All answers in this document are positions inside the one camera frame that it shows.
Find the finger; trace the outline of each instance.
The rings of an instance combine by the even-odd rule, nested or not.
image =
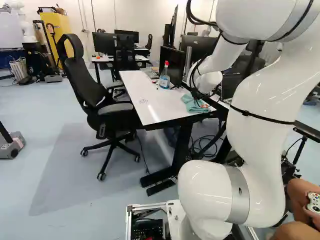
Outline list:
[[[306,208],[306,206],[303,206],[303,211],[304,211],[304,213],[305,214],[307,214],[309,217],[311,217],[311,218],[319,218],[319,214],[317,214],[317,213],[314,213],[313,211],[310,211],[310,210],[308,210],[307,208]]]

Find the white robotic arm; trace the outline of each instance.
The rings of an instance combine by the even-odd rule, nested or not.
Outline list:
[[[270,227],[283,216],[284,141],[304,99],[320,82],[319,12],[320,0],[218,2],[217,24],[225,35],[194,72],[196,86],[221,80],[210,72],[233,64],[245,47],[233,43],[256,39],[284,44],[281,57],[243,80],[232,99],[226,131],[245,164],[237,168],[192,160],[179,172],[180,202],[202,240],[225,238],[232,224]]]

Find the monitor screen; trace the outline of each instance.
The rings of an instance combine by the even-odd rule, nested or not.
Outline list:
[[[187,52],[187,47],[192,47],[191,62],[194,63],[206,54],[211,55],[217,40],[217,37],[183,35],[180,50]]]
[[[175,33],[176,33],[176,25],[177,25],[177,18],[178,18],[178,6],[179,5],[175,7],[174,14],[171,19],[170,46],[173,46],[175,42]]]
[[[127,30],[114,30],[115,34],[132,35],[133,41],[139,43],[139,32],[138,31],[127,31]]]
[[[161,46],[159,65],[160,74],[165,68],[165,61],[169,62],[167,74],[170,76],[170,82],[176,87],[180,87],[185,70],[185,52],[167,46]]]
[[[99,53],[113,55],[115,52],[115,41],[117,41],[117,35],[114,33],[106,32],[93,32],[93,44],[94,50]]]

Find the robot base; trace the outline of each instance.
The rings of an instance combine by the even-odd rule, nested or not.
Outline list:
[[[14,159],[19,151],[26,145],[26,140],[21,132],[15,131],[9,134],[13,142],[9,143],[0,135],[0,159]]]

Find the white wall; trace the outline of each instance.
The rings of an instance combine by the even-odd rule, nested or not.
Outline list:
[[[214,0],[193,0],[192,12],[200,19],[209,20],[211,7]],[[77,34],[85,47],[87,53],[84,59],[89,60],[89,56],[95,54],[92,40],[92,32],[95,31],[93,24],[92,8],[90,0],[79,0],[82,13],[84,28],[88,28],[89,33],[81,32],[82,23],[78,0],[21,0],[25,4],[24,11],[27,20],[40,19],[37,14],[38,7],[51,7],[59,4],[64,8],[69,16],[72,32]],[[140,44],[145,45],[148,41],[148,34],[153,35],[152,49],[150,59],[156,61],[160,56],[160,46],[163,43],[162,36],[165,31],[165,24],[171,22],[172,15],[177,4],[179,4],[177,26],[175,32],[174,45],[179,47],[180,34],[182,33],[183,23],[186,18],[185,7],[187,0],[92,0],[96,29],[102,28],[109,33],[114,29],[138,31],[140,35]],[[215,8],[212,18],[215,19]],[[201,34],[206,26],[197,26],[195,31]],[[191,23],[187,24],[187,32],[193,32],[194,27]]]

